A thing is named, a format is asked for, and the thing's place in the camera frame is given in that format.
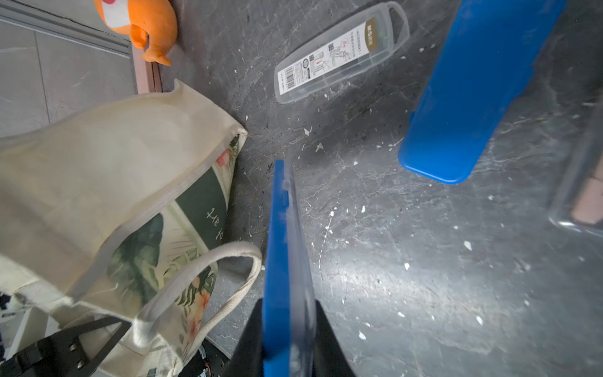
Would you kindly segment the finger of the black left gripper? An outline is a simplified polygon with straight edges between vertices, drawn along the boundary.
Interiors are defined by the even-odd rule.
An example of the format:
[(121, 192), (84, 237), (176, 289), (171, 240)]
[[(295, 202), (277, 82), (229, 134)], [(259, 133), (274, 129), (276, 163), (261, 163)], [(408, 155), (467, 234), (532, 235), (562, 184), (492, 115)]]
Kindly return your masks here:
[[(95, 354), (88, 358), (80, 336), (107, 328), (119, 327)], [(90, 376), (127, 334), (131, 323), (116, 317), (104, 317), (59, 331), (38, 340), (1, 364), (2, 376)]]

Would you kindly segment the clear labelled compass case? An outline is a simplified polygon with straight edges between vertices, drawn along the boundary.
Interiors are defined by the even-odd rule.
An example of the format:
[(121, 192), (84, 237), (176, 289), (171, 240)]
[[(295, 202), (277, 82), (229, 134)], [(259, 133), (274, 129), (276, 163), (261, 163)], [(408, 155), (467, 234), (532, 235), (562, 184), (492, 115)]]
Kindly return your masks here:
[(411, 37), (401, 4), (362, 10), (300, 46), (274, 71), (280, 104), (299, 101), (383, 63)]

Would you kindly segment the beige canvas bag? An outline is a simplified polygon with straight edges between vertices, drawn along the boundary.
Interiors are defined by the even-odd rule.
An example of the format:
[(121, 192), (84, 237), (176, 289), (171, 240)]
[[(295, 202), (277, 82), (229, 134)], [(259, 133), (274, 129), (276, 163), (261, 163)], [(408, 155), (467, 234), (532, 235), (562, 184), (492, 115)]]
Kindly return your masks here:
[(224, 239), (247, 131), (184, 83), (1, 140), (1, 291), (70, 328), (130, 329), (111, 376), (176, 376), (262, 267)]

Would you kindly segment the blue compass set case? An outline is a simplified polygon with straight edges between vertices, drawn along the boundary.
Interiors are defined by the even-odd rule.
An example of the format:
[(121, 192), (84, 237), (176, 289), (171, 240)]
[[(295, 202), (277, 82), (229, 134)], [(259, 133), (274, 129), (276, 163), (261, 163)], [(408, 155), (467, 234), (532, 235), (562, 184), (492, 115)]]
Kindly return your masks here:
[(402, 167), (444, 184), (463, 182), (533, 63), (563, 1), (463, 1), (400, 147)]

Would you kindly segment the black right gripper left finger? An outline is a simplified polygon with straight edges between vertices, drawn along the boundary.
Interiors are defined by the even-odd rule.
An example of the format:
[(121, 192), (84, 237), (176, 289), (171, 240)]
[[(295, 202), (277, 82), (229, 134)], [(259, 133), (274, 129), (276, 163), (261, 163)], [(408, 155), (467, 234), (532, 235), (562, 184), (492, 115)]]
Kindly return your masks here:
[(262, 298), (255, 303), (224, 377), (263, 377), (262, 304)]

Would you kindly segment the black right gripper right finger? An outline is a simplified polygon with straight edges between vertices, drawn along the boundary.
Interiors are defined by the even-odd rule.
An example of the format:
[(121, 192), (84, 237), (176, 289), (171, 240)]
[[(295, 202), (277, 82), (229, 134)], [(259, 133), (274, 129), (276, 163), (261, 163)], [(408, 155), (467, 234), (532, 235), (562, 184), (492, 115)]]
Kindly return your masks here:
[(312, 375), (316, 377), (355, 377), (328, 318), (316, 301), (317, 330), (313, 346)]

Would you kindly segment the clear pink compass case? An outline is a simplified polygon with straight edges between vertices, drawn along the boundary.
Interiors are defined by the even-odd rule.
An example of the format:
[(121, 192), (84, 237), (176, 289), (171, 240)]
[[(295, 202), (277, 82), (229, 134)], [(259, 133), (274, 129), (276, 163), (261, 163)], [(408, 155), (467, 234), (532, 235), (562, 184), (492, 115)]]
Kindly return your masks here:
[(548, 211), (560, 229), (602, 237), (602, 100), (573, 150)]

